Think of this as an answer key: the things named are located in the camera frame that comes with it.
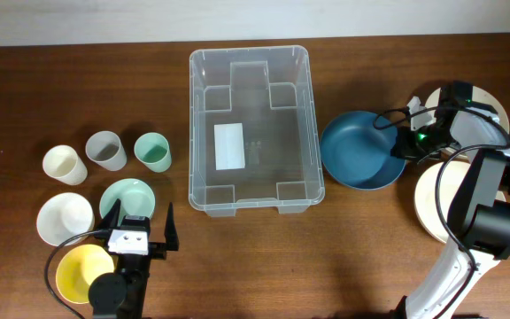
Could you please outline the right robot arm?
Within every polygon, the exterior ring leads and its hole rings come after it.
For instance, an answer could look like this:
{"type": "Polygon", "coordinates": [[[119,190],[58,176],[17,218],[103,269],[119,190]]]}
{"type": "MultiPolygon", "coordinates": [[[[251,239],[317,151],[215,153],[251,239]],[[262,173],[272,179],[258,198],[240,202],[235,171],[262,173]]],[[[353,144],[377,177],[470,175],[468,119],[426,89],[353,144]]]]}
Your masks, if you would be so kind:
{"type": "Polygon", "coordinates": [[[496,109],[474,100],[473,88],[451,82],[434,107],[413,97],[394,124],[393,156],[437,158],[451,147],[442,166],[464,154],[470,167],[448,211],[436,207],[448,235],[444,251],[424,282],[390,311],[393,318],[452,318],[481,277],[510,257],[510,136],[496,109]]]}

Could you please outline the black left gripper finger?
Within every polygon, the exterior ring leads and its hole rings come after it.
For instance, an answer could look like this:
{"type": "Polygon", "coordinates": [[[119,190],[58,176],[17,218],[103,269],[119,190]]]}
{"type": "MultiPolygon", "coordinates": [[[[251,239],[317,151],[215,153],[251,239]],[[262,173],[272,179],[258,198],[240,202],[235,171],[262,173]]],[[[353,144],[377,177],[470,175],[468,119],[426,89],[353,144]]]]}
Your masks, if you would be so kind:
{"type": "Polygon", "coordinates": [[[179,238],[174,222],[174,206],[170,202],[167,209],[166,225],[164,230],[164,236],[166,240],[167,251],[178,251],[179,250],[179,238]]]}
{"type": "Polygon", "coordinates": [[[117,198],[112,205],[110,211],[102,218],[102,221],[98,224],[100,230],[116,229],[118,227],[119,216],[120,216],[121,200],[117,198]]]}

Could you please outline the grey cup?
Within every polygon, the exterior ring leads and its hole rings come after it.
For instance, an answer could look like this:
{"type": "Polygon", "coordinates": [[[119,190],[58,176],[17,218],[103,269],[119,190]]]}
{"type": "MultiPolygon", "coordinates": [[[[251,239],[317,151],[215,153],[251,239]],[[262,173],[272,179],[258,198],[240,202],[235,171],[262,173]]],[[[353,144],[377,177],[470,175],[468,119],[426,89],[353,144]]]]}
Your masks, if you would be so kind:
{"type": "Polygon", "coordinates": [[[126,166],[128,158],[120,137],[111,131],[99,131],[85,145],[90,160],[109,171],[119,171],[126,166]]]}

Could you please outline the mint green cup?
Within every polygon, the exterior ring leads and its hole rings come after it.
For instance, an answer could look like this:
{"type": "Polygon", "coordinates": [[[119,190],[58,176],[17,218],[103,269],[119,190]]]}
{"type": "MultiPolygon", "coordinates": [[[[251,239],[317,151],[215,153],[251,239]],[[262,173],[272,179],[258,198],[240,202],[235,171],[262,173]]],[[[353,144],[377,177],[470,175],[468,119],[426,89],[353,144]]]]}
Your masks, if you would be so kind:
{"type": "Polygon", "coordinates": [[[151,171],[162,173],[172,165],[170,145],[159,133],[150,132],[140,136],[134,146],[135,156],[151,171]]]}

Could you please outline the cream bowl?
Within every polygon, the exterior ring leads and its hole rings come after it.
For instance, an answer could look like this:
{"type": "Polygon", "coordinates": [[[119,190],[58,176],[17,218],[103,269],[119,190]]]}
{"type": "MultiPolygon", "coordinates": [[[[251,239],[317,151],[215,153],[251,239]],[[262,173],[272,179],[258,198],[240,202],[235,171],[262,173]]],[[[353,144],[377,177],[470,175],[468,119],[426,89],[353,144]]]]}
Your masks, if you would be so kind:
{"type": "MultiPolygon", "coordinates": [[[[437,174],[441,166],[442,163],[433,165],[420,176],[415,187],[413,199],[415,212],[422,227],[434,239],[445,244],[448,234],[438,217],[435,198],[437,174]]],[[[450,204],[469,167],[470,165],[467,162],[453,161],[444,170],[439,189],[440,204],[444,218],[447,218],[450,204]]]]}
{"type": "MultiPolygon", "coordinates": [[[[510,131],[506,110],[492,94],[474,86],[471,101],[476,104],[489,105],[496,113],[483,111],[483,114],[490,116],[506,133],[510,131]]],[[[496,130],[495,126],[471,113],[460,112],[458,114],[452,121],[451,135],[455,142],[443,150],[446,155],[452,155],[457,150],[473,144],[499,145],[506,143],[505,138],[496,130]]]]}

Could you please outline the cream white cup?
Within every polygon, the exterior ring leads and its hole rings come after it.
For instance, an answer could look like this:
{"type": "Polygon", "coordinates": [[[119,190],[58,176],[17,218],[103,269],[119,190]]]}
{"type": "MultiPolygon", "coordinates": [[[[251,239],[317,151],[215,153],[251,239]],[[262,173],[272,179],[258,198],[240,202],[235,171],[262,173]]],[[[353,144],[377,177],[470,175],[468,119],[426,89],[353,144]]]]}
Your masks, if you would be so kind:
{"type": "Polygon", "coordinates": [[[46,152],[42,160],[44,173],[62,183],[78,185],[85,181],[88,170],[76,150],[68,145],[57,145],[46,152]]]}

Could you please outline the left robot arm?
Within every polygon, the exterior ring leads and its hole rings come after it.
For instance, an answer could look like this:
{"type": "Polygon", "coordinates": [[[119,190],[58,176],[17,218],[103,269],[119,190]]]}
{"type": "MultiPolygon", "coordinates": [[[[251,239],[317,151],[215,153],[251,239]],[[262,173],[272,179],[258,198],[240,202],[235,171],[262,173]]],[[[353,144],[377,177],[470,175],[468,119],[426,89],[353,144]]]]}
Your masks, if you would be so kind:
{"type": "Polygon", "coordinates": [[[106,252],[117,258],[114,271],[102,274],[89,287],[89,303],[95,318],[140,318],[153,260],[164,260],[169,251],[179,250],[174,207],[167,209],[166,241],[150,241],[151,220],[137,215],[120,215],[121,200],[97,226],[95,238],[106,252]]]}

